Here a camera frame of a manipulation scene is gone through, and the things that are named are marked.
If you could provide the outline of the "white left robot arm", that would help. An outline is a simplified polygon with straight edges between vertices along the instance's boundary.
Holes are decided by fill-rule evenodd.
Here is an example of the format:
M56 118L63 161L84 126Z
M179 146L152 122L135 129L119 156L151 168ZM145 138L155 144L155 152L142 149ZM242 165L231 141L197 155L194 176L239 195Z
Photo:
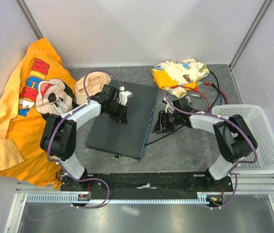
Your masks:
M115 122L127 123L128 99L133 93L104 85L101 92L88 97L85 103L60 116L47 117L40 147L50 162L56 162L72 178L71 185L78 191L88 186L87 171L75 154L77 130L89 120L108 114Z

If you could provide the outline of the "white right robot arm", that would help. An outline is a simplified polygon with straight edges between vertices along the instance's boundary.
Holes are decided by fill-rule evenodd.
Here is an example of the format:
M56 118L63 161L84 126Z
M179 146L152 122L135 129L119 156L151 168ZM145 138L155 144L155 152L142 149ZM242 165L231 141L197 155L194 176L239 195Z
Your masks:
M174 132L175 126L200 129L213 133L216 137L220 155L213 165L205 171L205 188L217 190L221 179L237 166L237 162L252 152L257 153L257 141L241 115L221 117L193 109L186 98L169 102L166 110L158 112L153 133Z

